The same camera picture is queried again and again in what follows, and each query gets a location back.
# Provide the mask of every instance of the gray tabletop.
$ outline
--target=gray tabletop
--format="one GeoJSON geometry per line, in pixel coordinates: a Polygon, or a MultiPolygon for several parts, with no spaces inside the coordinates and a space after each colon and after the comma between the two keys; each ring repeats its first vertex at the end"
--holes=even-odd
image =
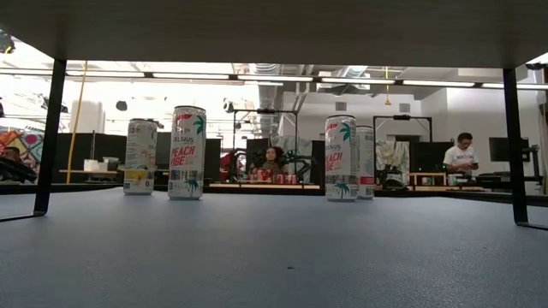
{"type": "Polygon", "coordinates": [[[57,193],[0,223],[0,307],[546,307],[547,262],[508,204],[57,193]]]}

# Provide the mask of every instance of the black table leg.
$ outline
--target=black table leg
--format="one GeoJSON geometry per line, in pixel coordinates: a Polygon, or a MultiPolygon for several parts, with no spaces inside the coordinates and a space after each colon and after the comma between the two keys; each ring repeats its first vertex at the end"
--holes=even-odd
{"type": "Polygon", "coordinates": [[[517,98],[517,82],[515,70],[505,69],[504,104],[506,107],[506,130],[509,139],[510,151],[510,179],[512,182],[512,206],[514,222],[518,226],[548,230],[548,227],[532,225],[527,216],[527,196],[525,194],[525,177],[523,175],[523,161],[521,159],[521,129],[520,107],[517,98]]]}
{"type": "Polygon", "coordinates": [[[42,157],[40,158],[40,172],[34,211],[32,214],[0,218],[0,222],[17,219],[44,216],[48,211],[50,202],[51,176],[53,174],[53,158],[57,147],[57,130],[61,116],[61,102],[63,100],[63,86],[67,70],[66,60],[55,60],[53,75],[51,76],[50,102],[48,114],[45,120],[44,143],[42,145],[42,157]]]}

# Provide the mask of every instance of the palm tree graphic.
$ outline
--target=palm tree graphic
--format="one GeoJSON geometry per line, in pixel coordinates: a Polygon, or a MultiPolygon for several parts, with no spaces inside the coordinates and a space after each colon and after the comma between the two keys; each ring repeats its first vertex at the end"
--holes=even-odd
{"type": "Polygon", "coordinates": [[[348,188],[348,185],[346,183],[339,182],[335,185],[339,189],[339,193],[341,194],[341,198],[344,197],[345,193],[350,193],[350,188],[348,188]]]}
{"type": "Polygon", "coordinates": [[[200,184],[198,184],[198,180],[186,180],[185,183],[188,184],[188,190],[190,191],[190,197],[192,197],[192,194],[194,191],[197,191],[200,187],[200,184]]]}
{"type": "Polygon", "coordinates": [[[200,134],[204,131],[204,118],[202,118],[201,116],[197,115],[198,116],[198,121],[196,121],[194,123],[195,126],[197,126],[198,128],[196,129],[196,134],[200,134]]]}
{"type": "Polygon", "coordinates": [[[344,133],[344,136],[342,137],[342,141],[346,141],[347,139],[350,139],[350,125],[347,123],[342,124],[344,127],[341,128],[341,131],[339,133],[344,133]]]}

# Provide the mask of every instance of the ductwork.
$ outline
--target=ductwork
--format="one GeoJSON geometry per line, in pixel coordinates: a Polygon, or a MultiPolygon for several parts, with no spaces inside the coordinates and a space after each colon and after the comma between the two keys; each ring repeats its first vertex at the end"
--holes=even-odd
{"type": "MultiPolygon", "coordinates": [[[[251,74],[274,75],[282,73],[282,64],[269,63],[250,63],[249,72],[251,74]]],[[[255,108],[259,109],[274,109],[281,110],[282,95],[278,95],[278,86],[258,86],[259,88],[259,106],[255,104],[255,108]]],[[[277,134],[277,125],[280,122],[280,115],[257,115],[255,121],[256,135],[261,138],[267,138],[273,134],[277,134]]]]}
{"type": "MultiPolygon", "coordinates": [[[[341,78],[364,78],[369,77],[366,74],[367,66],[346,66],[334,72],[319,72],[322,77],[341,77],[341,78]]],[[[369,91],[369,85],[334,85],[320,83],[316,89],[318,93],[331,93],[337,96],[343,94],[365,94],[369,91]]]]}

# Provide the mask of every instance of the white t-shirt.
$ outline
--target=white t-shirt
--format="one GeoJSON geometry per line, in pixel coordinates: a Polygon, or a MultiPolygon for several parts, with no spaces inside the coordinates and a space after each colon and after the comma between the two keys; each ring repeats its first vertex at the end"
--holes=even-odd
{"type": "MultiPolygon", "coordinates": [[[[444,164],[456,166],[463,163],[479,163],[474,148],[469,146],[466,150],[461,150],[458,146],[453,146],[445,152],[444,164]]],[[[467,174],[472,174],[472,170],[459,170],[467,174]]]]}

